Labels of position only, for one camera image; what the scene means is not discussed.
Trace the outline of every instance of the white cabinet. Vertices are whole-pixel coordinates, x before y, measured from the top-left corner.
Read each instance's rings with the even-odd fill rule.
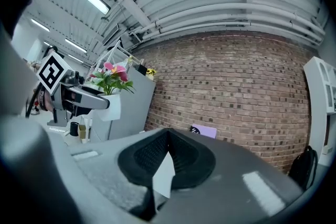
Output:
[[[336,68],[313,57],[303,69],[307,77],[311,104],[309,145],[317,151],[319,163],[325,163],[326,159],[332,158],[336,146],[334,133],[329,133],[328,144],[324,145],[327,115],[336,114]]]

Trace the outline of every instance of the cable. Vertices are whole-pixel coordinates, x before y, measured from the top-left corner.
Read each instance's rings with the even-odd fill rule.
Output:
[[[34,102],[35,102],[35,98],[36,98],[37,94],[40,92],[41,89],[42,89],[42,83],[40,82],[38,84],[34,94],[33,94],[33,97],[30,100],[28,110],[26,111],[26,118],[29,118],[31,109],[33,108],[33,105],[34,105]]]

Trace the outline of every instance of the flower vase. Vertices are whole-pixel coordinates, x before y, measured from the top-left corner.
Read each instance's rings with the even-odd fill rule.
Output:
[[[154,80],[153,74],[146,74],[146,77],[149,78],[150,80]]]
[[[110,101],[110,106],[107,109],[95,109],[94,113],[102,121],[119,120],[121,116],[121,100],[120,94],[105,95],[104,93],[98,96],[103,97]]]

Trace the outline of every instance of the black bag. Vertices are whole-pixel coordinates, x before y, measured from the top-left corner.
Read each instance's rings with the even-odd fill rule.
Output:
[[[317,168],[317,153],[311,148],[311,146],[306,146],[304,152],[300,154],[293,162],[292,167],[289,171],[289,176],[303,189],[307,190],[313,185],[316,168]],[[310,186],[307,187],[311,171],[313,171],[313,178]]]

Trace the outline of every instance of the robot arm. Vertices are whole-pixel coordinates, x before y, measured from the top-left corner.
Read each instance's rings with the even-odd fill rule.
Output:
[[[43,85],[38,93],[38,102],[45,111],[52,111],[52,126],[66,126],[73,116],[88,114],[92,109],[107,109],[110,102],[82,89],[79,73],[55,52],[41,66],[37,74]]]

